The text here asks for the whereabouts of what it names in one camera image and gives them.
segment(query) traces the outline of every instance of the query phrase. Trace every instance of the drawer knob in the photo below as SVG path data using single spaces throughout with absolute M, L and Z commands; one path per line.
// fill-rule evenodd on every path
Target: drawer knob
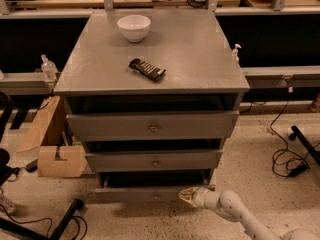
M 150 125 L 149 129 L 152 133 L 157 133 L 159 131 L 159 126 L 156 124 L 152 124 Z
M 154 160 L 154 161 L 152 162 L 152 165 L 153 165 L 154 167 L 158 167 L 159 164 L 160 164 L 160 162 L 159 162 L 158 160 Z

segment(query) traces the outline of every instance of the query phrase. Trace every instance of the concrete floor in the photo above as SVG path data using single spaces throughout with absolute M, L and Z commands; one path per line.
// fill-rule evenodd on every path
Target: concrete floor
M 284 148 L 284 142 L 271 131 L 270 124 L 284 105 L 254 104 L 249 112 L 241 114 L 212 182 L 216 183 L 216 191 L 238 193 L 247 208 L 276 235 L 304 228 L 320 236 L 320 166 L 309 155 L 311 169 L 296 178 L 280 178 L 272 172 L 272 155 Z M 288 140 L 290 127 L 297 125 L 312 145 L 319 143 L 320 114 L 309 113 L 308 105 L 290 102 L 274 129 Z M 242 111 L 247 108 L 248 104 L 241 106 Z M 28 127 L 30 123 L 24 123 L 19 130 L 7 130 L 3 138 L 1 147 L 10 152 L 12 167 L 23 167 L 36 158 L 37 150 L 15 152 Z M 303 156 L 307 153 L 299 140 L 290 141 L 289 149 Z M 249 239 L 239 223 L 182 202 L 100 204 L 93 193 L 98 187 L 93 175 L 76 179 L 40 178 L 37 172 L 22 169 L 18 179 L 6 182 L 2 189 L 17 206 L 16 220 L 51 217 L 53 228 L 75 198 L 83 200 L 85 207 L 76 214 L 88 223 L 84 239 Z M 80 236 L 84 231 L 81 225 Z M 48 226 L 48 222 L 25 225 L 43 235 Z M 61 239 L 72 239 L 75 234 L 76 223 L 72 221 Z M 0 239 L 15 238 L 0 232 Z

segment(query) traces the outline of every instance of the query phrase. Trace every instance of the bowl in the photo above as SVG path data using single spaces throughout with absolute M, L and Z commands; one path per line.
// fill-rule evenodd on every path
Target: bowl
M 130 42 L 140 42 L 149 33 L 151 20 L 143 15 L 128 15 L 118 20 L 121 34 Z

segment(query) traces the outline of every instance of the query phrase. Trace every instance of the cabinet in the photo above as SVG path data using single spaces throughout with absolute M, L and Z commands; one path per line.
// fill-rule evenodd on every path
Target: cabinet
M 140 43 L 117 21 L 151 19 Z M 165 68 L 154 83 L 128 68 L 141 58 Z M 248 84 L 207 10 L 114 10 L 88 20 L 55 94 L 97 175 L 101 201 L 176 200 L 210 180 Z

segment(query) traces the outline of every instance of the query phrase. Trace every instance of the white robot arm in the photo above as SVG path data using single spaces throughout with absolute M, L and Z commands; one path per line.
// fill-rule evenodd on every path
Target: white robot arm
M 203 187 L 191 187 L 179 193 L 180 199 L 194 207 L 214 211 L 217 215 L 231 222 L 240 222 L 245 233 L 254 240 L 280 240 L 268 227 L 260 222 L 242 203 L 240 197 L 232 191 L 218 193 Z M 313 233 L 305 230 L 288 232 L 283 240 L 320 240 Z

